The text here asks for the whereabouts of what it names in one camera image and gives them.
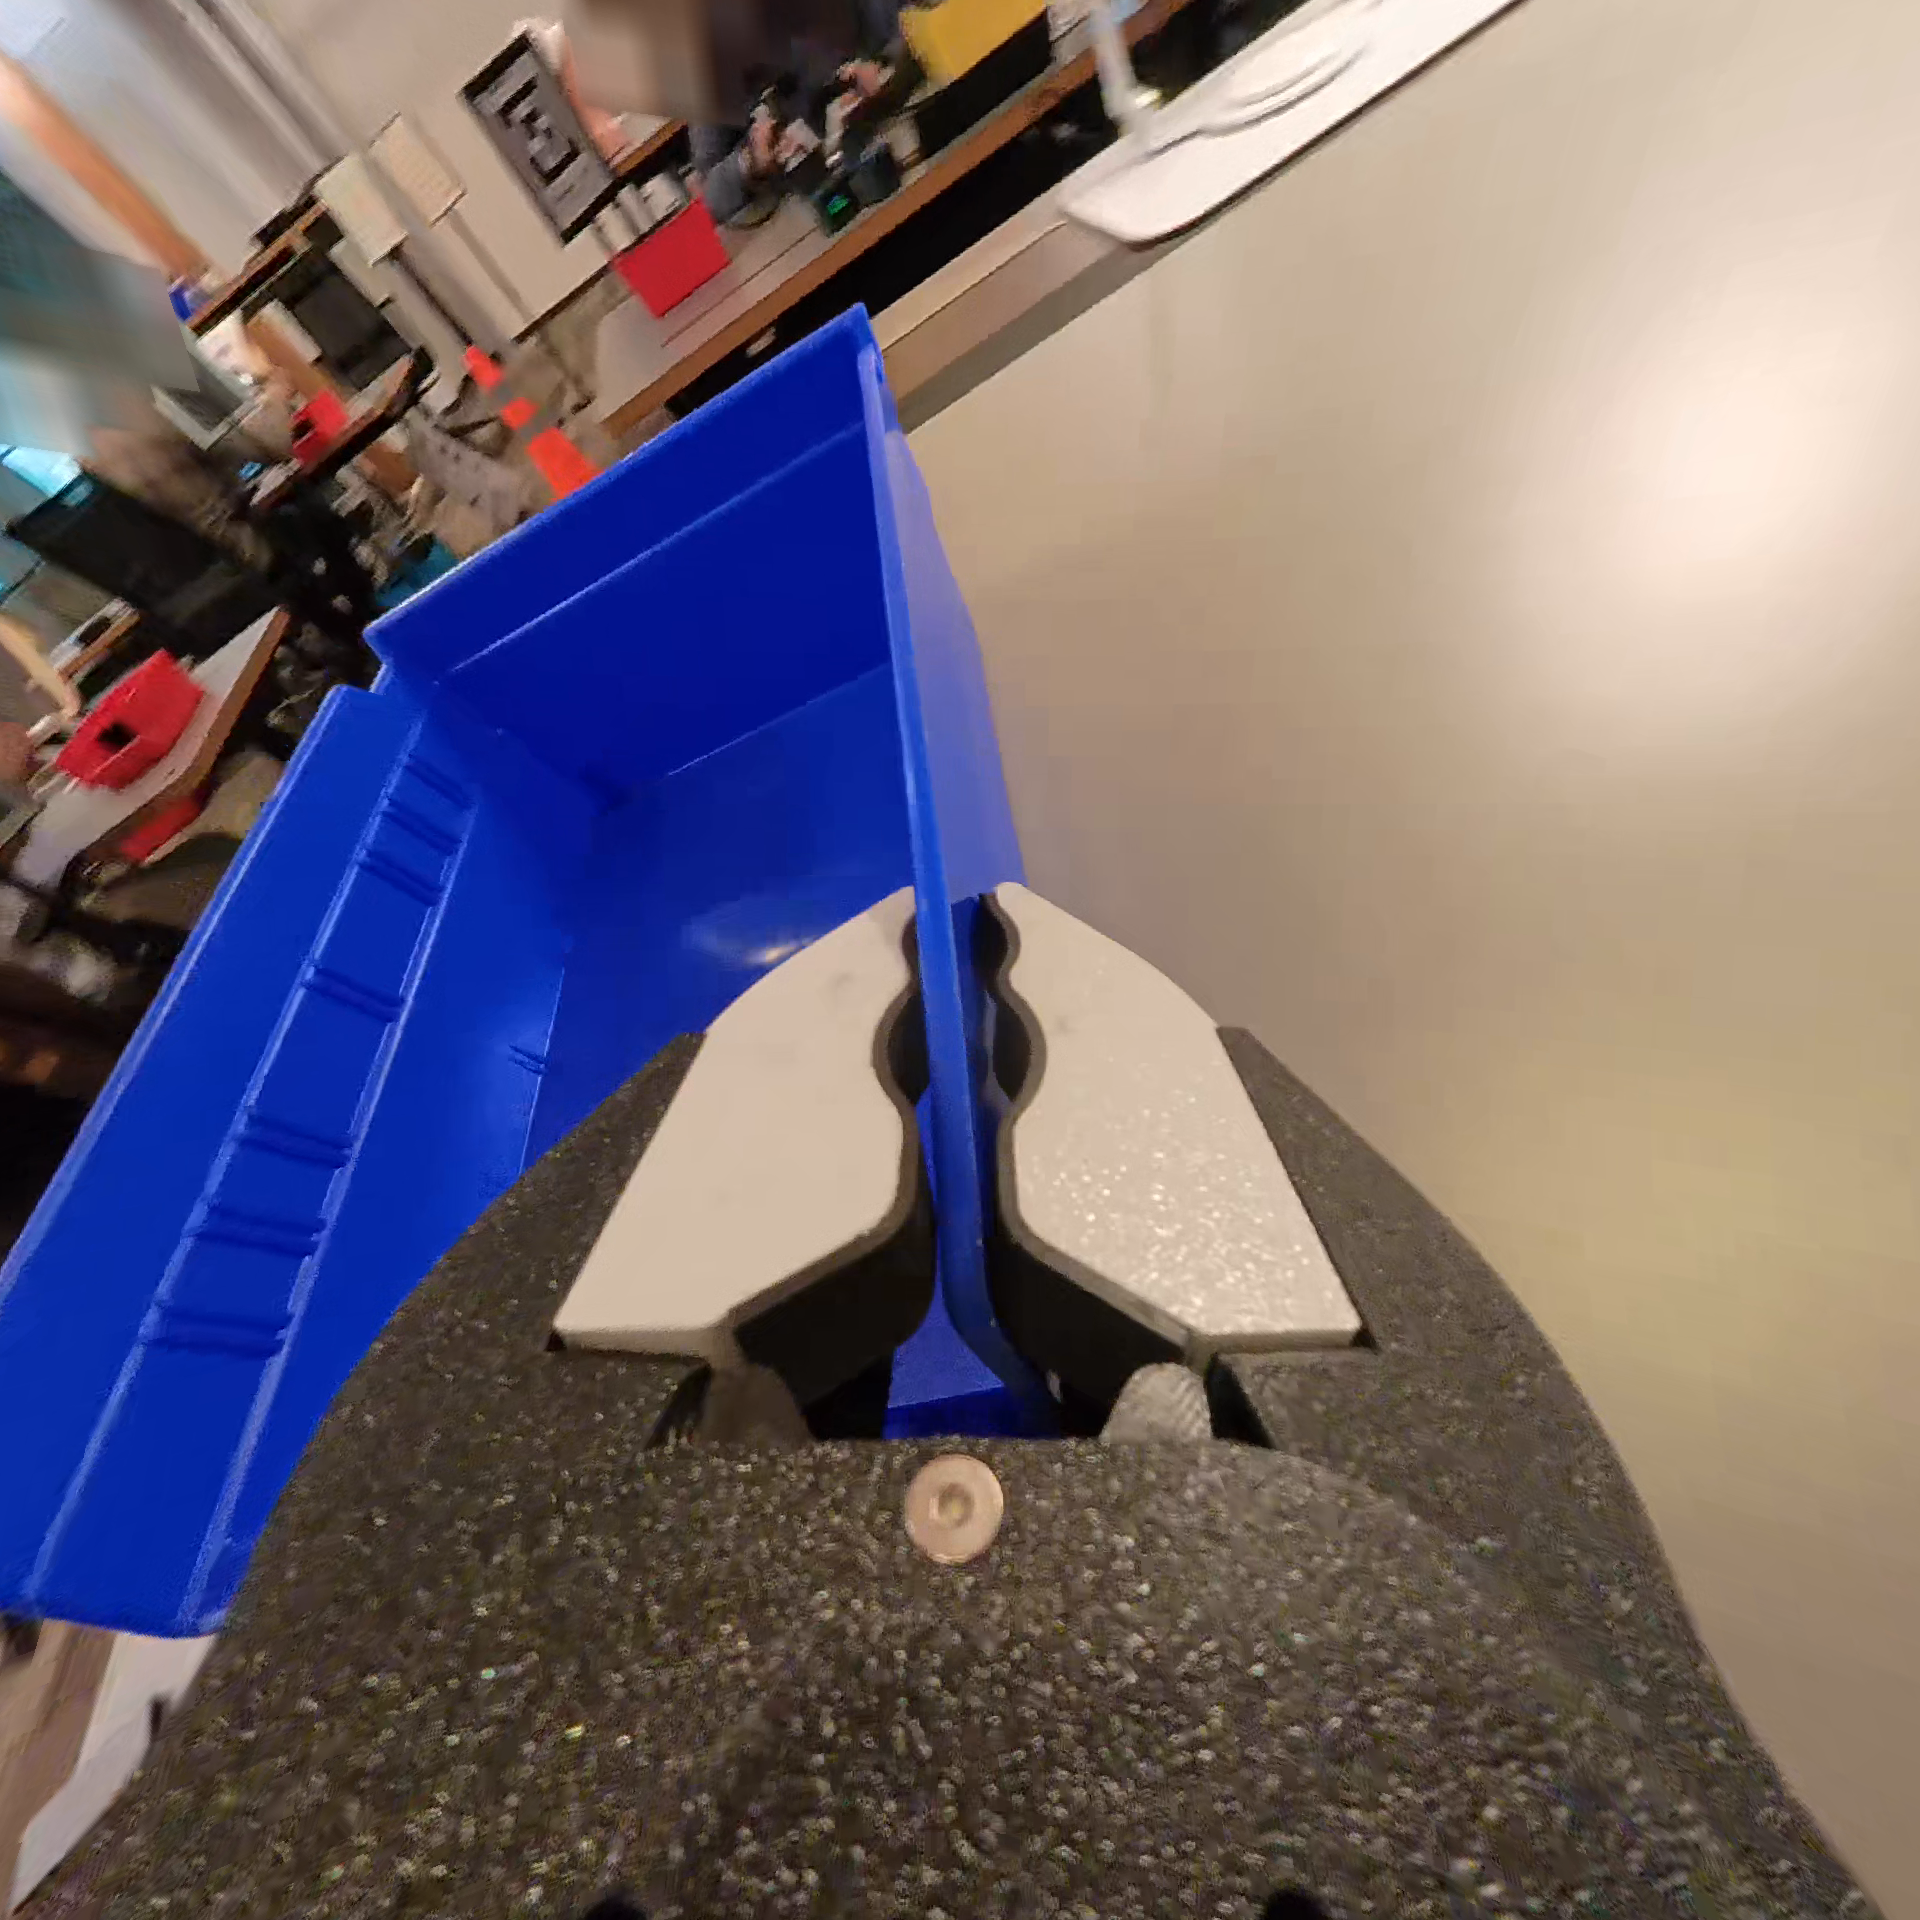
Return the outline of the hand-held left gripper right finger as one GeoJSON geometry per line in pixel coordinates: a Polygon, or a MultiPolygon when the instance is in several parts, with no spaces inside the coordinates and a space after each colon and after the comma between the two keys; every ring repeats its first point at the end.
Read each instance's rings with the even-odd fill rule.
{"type": "Polygon", "coordinates": [[[981,899],[991,1322],[1062,1423],[1146,1367],[1346,1353],[1365,1318],[1215,1020],[1007,881],[981,899]]]}

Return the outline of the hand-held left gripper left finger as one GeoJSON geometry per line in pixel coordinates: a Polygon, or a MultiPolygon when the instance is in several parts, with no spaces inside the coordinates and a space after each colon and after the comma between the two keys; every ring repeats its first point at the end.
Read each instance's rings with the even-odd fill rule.
{"type": "Polygon", "coordinates": [[[759,1370],[805,1412],[894,1367],[936,1283],[914,922],[895,889],[710,1021],[559,1301],[557,1350],[759,1370]]]}

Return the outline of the blue plastic bin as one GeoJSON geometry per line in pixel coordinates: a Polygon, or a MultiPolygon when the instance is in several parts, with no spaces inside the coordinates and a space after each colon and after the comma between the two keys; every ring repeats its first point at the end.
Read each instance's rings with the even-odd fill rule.
{"type": "Polygon", "coordinates": [[[4,1612],[203,1636],[352,1367],[541,1151],[909,889],[951,1317],[1023,876],[861,307],[373,628],[4,1262],[4,1612]]]}

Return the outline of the grey desk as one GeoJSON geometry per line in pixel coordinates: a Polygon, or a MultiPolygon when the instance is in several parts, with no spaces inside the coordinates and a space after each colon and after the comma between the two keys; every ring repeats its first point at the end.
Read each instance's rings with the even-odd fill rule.
{"type": "Polygon", "coordinates": [[[243,733],[243,717],[268,669],[293,634],[295,617],[276,607],[216,653],[195,665],[200,699],[175,742],[120,788],[84,786],[70,774],[39,780],[31,799],[4,820],[2,877],[54,893],[101,858],[114,858],[155,826],[200,811],[219,761],[243,733]]]}

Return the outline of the long wooden desk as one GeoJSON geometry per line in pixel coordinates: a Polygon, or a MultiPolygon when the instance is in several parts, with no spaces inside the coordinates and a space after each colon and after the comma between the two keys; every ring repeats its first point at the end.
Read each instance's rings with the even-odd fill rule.
{"type": "Polygon", "coordinates": [[[698,410],[850,305],[904,319],[900,300],[1064,178],[1050,141],[1064,119],[1110,132],[1087,28],[1068,29],[1046,68],[838,230],[787,202],[764,223],[726,230],[726,268],[664,315],[636,298],[611,311],[595,339],[598,422],[630,444],[658,413],[698,410]]]}

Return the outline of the black device green display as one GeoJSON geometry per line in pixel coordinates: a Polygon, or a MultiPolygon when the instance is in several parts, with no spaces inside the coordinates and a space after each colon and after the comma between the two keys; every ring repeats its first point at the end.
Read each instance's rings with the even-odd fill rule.
{"type": "Polygon", "coordinates": [[[853,226],[869,209],[890,202],[902,183],[902,167],[883,141],[859,150],[844,150],[829,161],[807,187],[807,206],[815,226],[835,238],[853,226]]]}

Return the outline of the white sign board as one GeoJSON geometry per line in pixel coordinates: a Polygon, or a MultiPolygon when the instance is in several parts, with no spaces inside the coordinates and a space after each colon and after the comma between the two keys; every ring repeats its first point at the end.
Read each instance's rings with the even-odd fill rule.
{"type": "Polygon", "coordinates": [[[364,150],[331,163],[308,187],[356,252],[374,266],[405,266],[415,229],[437,229],[467,199],[467,186],[415,119],[392,115],[364,150]]]}

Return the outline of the black white tag sign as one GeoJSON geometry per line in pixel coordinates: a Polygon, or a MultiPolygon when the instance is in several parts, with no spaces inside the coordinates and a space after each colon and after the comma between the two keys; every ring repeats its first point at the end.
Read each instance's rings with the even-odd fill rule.
{"type": "Polygon", "coordinates": [[[516,29],[459,97],[535,212],[563,245],[612,206],[619,178],[600,154],[541,42],[516,29]]]}

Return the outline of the yellow box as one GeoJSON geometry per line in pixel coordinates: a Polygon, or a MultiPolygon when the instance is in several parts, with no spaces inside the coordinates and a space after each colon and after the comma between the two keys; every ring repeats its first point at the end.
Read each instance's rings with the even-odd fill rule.
{"type": "Polygon", "coordinates": [[[925,2],[900,5],[904,50],[935,90],[1015,47],[1019,68],[1042,70],[1051,55],[1046,2],[925,2]]]}

